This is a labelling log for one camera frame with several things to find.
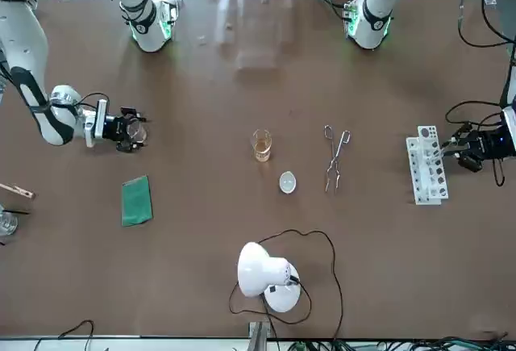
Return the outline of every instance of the white robotic arm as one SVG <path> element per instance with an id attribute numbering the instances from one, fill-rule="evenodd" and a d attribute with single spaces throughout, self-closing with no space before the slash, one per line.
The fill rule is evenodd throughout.
<path id="1" fill-rule="evenodd" d="M 349 38 L 360 47 L 378 47 L 389 28 L 397 0 L 353 0 L 345 5 L 345 29 Z"/>
<path id="2" fill-rule="evenodd" d="M 124 152 L 143 145 L 133 142 L 127 132 L 131 123 L 145 120 L 135 110 L 123 108 L 121 116 L 111 116 L 105 99 L 98 100 L 93 110 L 85 109 L 79 93 L 69 86 L 57 86 L 48 97 L 44 88 L 48 42 L 27 0 L 0 0 L 0 49 L 9 78 L 49 144 L 63 145 L 74 136 L 84 136 L 89 147 L 98 139 L 113 140 Z"/>
<path id="3" fill-rule="evenodd" d="M 145 52 L 156 52 L 172 39 L 172 23 L 177 17 L 179 5 L 180 0 L 172 3 L 120 0 L 123 18 L 131 27 L 136 42 Z"/>

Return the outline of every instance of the brown table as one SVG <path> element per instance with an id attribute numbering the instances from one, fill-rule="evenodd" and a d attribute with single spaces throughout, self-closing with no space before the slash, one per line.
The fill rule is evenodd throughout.
<path id="1" fill-rule="evenodd" d="M 152 120 L 150 145 L 132 155 L 83 140 L 52 147 L 7 92 L 0 178 L 38 196 L 0 248 L 0 334 L 57 334 L 92 319 L 97 334 L 246 336 L 255 317 L 227 307 L 239 251 L 286 228 L 318 228 L 337 251 L 340 336 L 514 338 L 514 163 L 498 189 L 490 165 L 473 174 L 448 161 L 451 199 L 441 207 L 416 207 L 410 184 L 405 138 L 434 124 L 443 140 L 456 130 L 446 109 L 498 100 L 504 84 L 504 50 L 461 43 L 457 4 L 400 0 L 392 35 L 364 52 L 319 0 L 189 0 L 177 42 L 149 55 L 116 3 L 43 0 L 48 90 L 69 83 L 109 94 L 112 110 L 137 107 Z M 465 35 L 494 40 L 479 8 L 468 3 Z M 325 124 L 352 131 L 337 196 L 323 190 Z M 258 127 L 273 134 L 268 164 L 252 159 Z M 277 187 L 287 169 L 298 179 L 291 196 Z M 122 228 L 121 185 L 145 174 L 154 220 Z M 330 337 L 339 299 L 325 240 L 265 246 L 296 265 L 314 301 L 308 321 L 277 324 L 279 335 Z M 234 305 L 261 308 L 241 295 Z M 305 310 L 303 300 L 286 318 Z"/>

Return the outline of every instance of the metal tongs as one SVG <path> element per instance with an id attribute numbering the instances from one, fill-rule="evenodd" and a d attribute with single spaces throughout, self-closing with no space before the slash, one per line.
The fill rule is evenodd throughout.
<path id="1" fill-rule="evenodd" d="M 342 132 L 340 137 L 339 145 L 335 150 L 335 143 L 333 138 L 333 128 L 330 125 L 326 125 L 324 127 L 324 136 L 330 141 L 331 146 L 331 161 L 328 169 L 326 170 L 326 189 L 325 192 L 328 192 L 328 188 L 330 188 L 331 184 L 331 171 L 334 170 L 336 174 L 335 178 L 335 193 L 337 194 L 337 190 L 339 189 L 339 179 L 340 179 L 340 171 L 339 171 L 339 155 L 340 151 L 344 144 L 349 143 L 349 140 L 352 138 L 352 133 L 350 131 Z"/>

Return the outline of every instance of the white lamp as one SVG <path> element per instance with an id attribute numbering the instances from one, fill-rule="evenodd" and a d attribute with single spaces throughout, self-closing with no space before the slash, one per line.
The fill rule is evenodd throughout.
<path id="1" fill-rule="evenodd" d="M 270 257 L 255 242 L 249 242 L 240 252 L 238 279 L 244 296 L 264 293 L 267 304 L 276 312 L 290 311 L 301 294 L 296 268 L 284 258 Z"/>

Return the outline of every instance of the green sponge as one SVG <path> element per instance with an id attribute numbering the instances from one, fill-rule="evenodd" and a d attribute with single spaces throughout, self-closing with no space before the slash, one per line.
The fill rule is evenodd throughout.
<path id="1" fill-rule="evenodd" d="M 134 226 L 152 219 L 151 190 L 148 177 L 122 184 L 122 226 Z"/>

